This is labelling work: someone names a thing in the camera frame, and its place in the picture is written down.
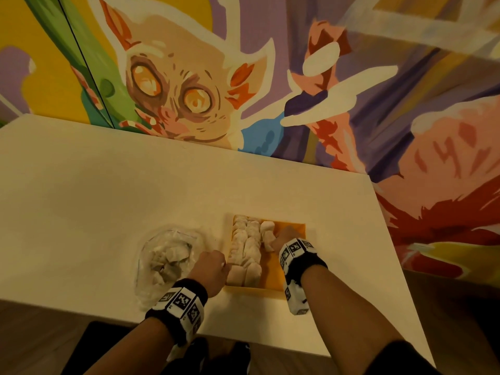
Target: wall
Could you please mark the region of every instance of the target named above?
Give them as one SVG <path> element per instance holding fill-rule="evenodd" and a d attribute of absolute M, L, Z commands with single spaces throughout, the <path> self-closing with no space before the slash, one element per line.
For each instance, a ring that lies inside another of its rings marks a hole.
<path fill-rule="evenodd" d="M 367 173 L 404 268 L 500 286 L 500 0 L 5 4 L 3 123 Z"/>

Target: painted eye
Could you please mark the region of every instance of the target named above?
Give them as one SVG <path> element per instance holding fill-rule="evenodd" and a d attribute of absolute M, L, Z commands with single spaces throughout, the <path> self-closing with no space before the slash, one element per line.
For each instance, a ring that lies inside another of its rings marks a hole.
<path fill-rule="evenodd" d="M 207 91 L 191 88 L 184 92 L 184 105 L 193 113 L 205 113 L 212 106 L 212 100 Z"/>
<path fill-rule="evenodd" d="M 158 96 L 161 93 L 161 84 L 146 66 L 137 65 L 132 68 L 132 78 L 137 87 L 148 96 Z"/>

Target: orange tray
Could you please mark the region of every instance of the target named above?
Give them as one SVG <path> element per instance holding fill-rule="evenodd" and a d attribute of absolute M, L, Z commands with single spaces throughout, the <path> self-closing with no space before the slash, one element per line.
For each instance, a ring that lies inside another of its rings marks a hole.
<path fill-rule="evenodd" d="M 301 235 L 301 238 L 305 239 L 305 224 L 304 223 L 294 223 L 294 222 L 283 222 L 266 220 L 265 218 L 258 218 L 262 221 L 272 221 L 274 222 L 274 230 L 272 231 L 274 236 L 278 236 L 279 232 L 288 225 L 294 227 L 297 232 Z M 278 254 L 275 252 L 267 252 L 264 248 L 264 243 L 260 245 L 260 266 L 262 267 L 262 275 L 260 276 L 260 282 L 258 288 L 251 287 L 234 287 L 231 285 L 226 285 L 224 289 L 232 293 L 242 293 L 245 295 L 259 296 L 259 297 L 271 297 L 271 298 L 282 298 L 286 299 L 283 290 L 284 283 L 284 273 L 279 264 Z"/>

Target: floor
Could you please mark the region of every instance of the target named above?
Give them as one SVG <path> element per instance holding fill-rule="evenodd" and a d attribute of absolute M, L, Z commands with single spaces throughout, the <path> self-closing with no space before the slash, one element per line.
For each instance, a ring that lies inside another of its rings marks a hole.
<path fill-rule="evenodd" d="M 465 297 L 500 298 L 500 290 L 405 272 L 438 370 L 444 375 L 498 374 L 500 364 L 465 306 Z M 59 375 L 94 318 L 0 302 L 0 373 Z M 209 338 L 211 354 L 228 340 Z M 252 346 L 250 374 L 335 374 L 328 358 Z"/>

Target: clear plastic bag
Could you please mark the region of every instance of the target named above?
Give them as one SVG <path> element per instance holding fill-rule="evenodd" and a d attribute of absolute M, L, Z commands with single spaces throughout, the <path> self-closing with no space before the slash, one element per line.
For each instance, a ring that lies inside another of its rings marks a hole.
<path fill-rule="evenodd" d="M 178 280 L 186 277 L 206 247 L 195 230 L 165 227 L 142 247 L 135 295 L 142 309 L 151 308 Z"/>

